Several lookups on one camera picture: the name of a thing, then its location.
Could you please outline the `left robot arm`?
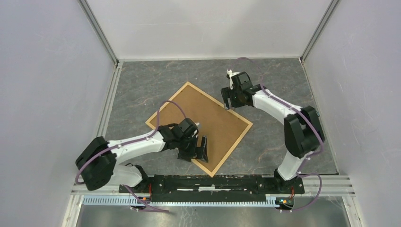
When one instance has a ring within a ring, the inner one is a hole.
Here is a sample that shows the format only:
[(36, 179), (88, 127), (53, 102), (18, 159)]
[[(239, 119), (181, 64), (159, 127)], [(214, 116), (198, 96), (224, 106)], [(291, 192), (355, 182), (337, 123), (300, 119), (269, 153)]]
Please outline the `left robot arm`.
[(123, 140), (106, 141), (94, 138), (76, 159), (76, 184), (95, 191), (107, 184), (126, 185), (136, 192), (148, 188), (148, 179), (139, 165), (128, 166), (126, 161), (149, 153), (177, 150), (184, 161), (198, 159), (208, 162), (207, 136), (198, 140), (199, 128), (190, 118), (180, 123), (158, 126), (155, 130)]

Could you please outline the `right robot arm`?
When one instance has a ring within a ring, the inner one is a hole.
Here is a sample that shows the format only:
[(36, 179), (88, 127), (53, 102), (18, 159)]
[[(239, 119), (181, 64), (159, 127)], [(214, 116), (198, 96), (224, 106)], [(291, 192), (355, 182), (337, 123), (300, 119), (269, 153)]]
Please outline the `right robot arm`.
[(220, 90), (226, 109), (251, 106), (283, 124), (287, 152), (274, 171), (273, 187), (279, 193), (287, 192), (300, 174), (305, 160), (318, 148), (323, 148), (325, 137), (316, 109), (291, 104), (262, 84), (254, 85), (246, 72), (227, 70), (226, 77), (229, 86)]

